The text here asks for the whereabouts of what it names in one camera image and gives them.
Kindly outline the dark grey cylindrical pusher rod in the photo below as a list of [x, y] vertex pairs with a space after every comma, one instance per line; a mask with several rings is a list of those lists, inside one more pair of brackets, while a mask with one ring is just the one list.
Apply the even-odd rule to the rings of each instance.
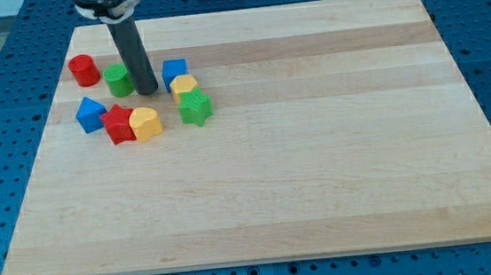
[[158, 82], [133, 16], [107, 27], [130, 73], [135, 91], [142, 96], [154, 94], [158, 90]]

